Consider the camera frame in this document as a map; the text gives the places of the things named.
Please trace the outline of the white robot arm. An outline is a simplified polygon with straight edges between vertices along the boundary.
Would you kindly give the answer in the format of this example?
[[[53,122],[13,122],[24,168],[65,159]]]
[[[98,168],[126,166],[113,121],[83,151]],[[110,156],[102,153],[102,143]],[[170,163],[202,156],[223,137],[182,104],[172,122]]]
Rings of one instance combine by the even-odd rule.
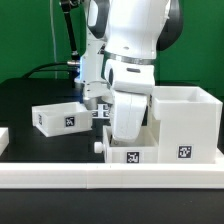
[[[155,86],[154,61],[183,29],[179,0],[60,0],[83,97],[110,104],[113,139],[137,139]]]

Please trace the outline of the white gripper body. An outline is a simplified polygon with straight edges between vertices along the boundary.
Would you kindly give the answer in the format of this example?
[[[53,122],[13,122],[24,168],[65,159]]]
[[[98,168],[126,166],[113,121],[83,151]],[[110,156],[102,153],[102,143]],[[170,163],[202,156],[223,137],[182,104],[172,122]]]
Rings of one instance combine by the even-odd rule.
[[[104,77],[113,96],[110,115],[113,138],[134,142],[140,132],[148,97],[155,86],[154,66],[108,59]]]

